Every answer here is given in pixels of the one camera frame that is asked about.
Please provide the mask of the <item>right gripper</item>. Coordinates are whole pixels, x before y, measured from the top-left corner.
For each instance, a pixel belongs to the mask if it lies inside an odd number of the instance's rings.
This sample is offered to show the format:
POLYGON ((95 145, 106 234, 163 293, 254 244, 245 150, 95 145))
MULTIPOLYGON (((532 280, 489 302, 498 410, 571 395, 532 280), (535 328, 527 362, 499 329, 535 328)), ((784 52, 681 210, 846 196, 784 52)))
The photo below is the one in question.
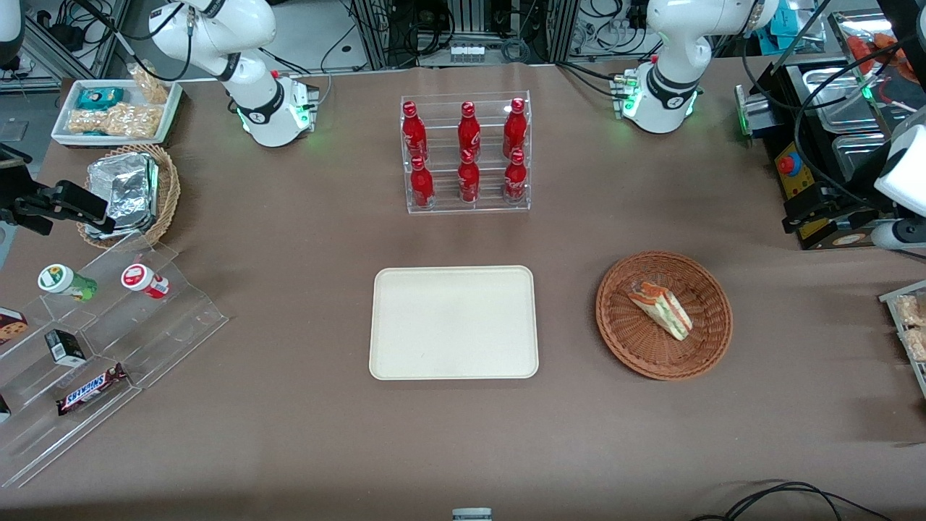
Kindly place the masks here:
POLYGON ((30 162, 28 154, 1 145, 1 211, 2 215, 13 214, 14 226, 50 235, 54 224, 49 216, 55 212, 59 220, 82 222, 103 234, 114 231, 116 222, 107 214, 109 202, 74 182, 57 182, 52 200, 36 198, 35 182, 27 169, 30 162))

